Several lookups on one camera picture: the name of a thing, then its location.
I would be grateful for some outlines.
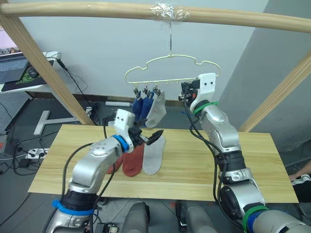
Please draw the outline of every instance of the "red sock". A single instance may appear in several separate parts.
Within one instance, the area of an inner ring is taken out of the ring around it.
[[[123,161],[124,154],[121,155],[119,159],[116,161],[116,171],[119,169],[121,166],[121,163]],[[113,166],[110,166],[109,170],[107,171],[107,174],[111,174],[113,172]]]
[[[132,153],[125,153],[123,158],[123,173],[129,177],[136,176],[142,169],[144,144],[136,147]]]

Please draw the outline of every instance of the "hanging sock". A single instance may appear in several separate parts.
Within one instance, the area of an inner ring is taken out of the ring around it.
[[[146,121],[146,126],[148,128],[155,127],[165,115],[166,115],[165,93],[164,91],[162,91],[159,96],[155,97],[155,100],[147,115],[148,120]]]
[[[139,91],[138,96],[139,97],[134,100],[133,107],[132,107],[133,113],[135,114],[136,122],[139,120],[139,116],[140,116],[140,113],[142,110],[142,104],[143,104],[143,99],[140,96],[140,91]]]
[[[142,104],[142,110],[141,110],[141,113],[139,116],[140,120],[146,119],[146,117],[147,117],[147,115],[151,109],[152,103],[154,101],[154,95],[155,95],[155,93],[152,91],[150,96],[146,96],[144,98],[143,104]]]
[[[142,169],[146,174],[153,175],[160,170],[164,145],[163,135],[153,144],[145,145]]]
[[[122,164],[123,156],[124,156],[124,154],[122,154],[121,157],[120,157],[119,159],[117,159],[117,161],[116,161],[116,163],[115,163],[116,171],[119,169],[119,167],[120,167],[121,164]],[[113,171],[113,165],[110,166],[110,168],[109,168],[108,171],[107,171],[107,174],[111,174],[112,171]]]
[[[125,153],[122,165],[123,173],[129,177],[136,176],[140,173],[143,156],[144,144],[136,147],[131,153]]]

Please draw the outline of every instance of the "green ring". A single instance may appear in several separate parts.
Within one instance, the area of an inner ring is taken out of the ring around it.
[[[217,105],[218,103],[219,103],[219,102],[216,101],[216,102],[212,102],[212,103],[203,104],[202,106],[200,106],[200,107],[198,107],[197,109],[195,109],[195,110],[193,111],[193,114],[194,114],[194,115],[197,114],[199,111],[201,111],[202,109],[204,109],[205,107],[207,107],[207,106],[209,106],[209,105],[212,105],[212,104]]]
[[[248,211],[246,211],[246,213],[243,217],[243,220],[242,220],[244,233],[247,233],[247,220],[248,220],[249,216],[258,210],[269,210],[269,209],[265,206],[259,205],[259,206],[252,207]]]

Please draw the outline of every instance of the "wooden table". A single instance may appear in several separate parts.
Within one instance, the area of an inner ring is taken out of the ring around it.
[[[151,135],[155,130],[144,130]],[[107,127],[107,135],[114,133]],[[116,172],[104,196],[174,200],[214,200],[212,195],[214,162],[205,144],[188,130],[165,129],[161,169],[155,175],[141,171],[127,177],[122,168]],[[298,202],[283,163],[269,133],[239,133],[246,165],[266,202]],[[63,125],[44,159],[29,192],[60,194],[63,167],[79,146],[104,138],[101,126]],[[67,182],[75,163],[87,153],[81,150],[71,160]],[[106,175],[103,185],[110,175]]]

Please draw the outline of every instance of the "power strip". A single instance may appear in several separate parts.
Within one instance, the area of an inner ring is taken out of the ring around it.
[[[49,151],[50,148],[35,148],[28,150],[28,153],[26,155],[26,159],[39,159],[39,154],[44,153],[45,154]]]
[[[90,112],[92,111],[92,109],[92,107],[86,107],[86,114],[88,115],[88,117],[91,117]]]

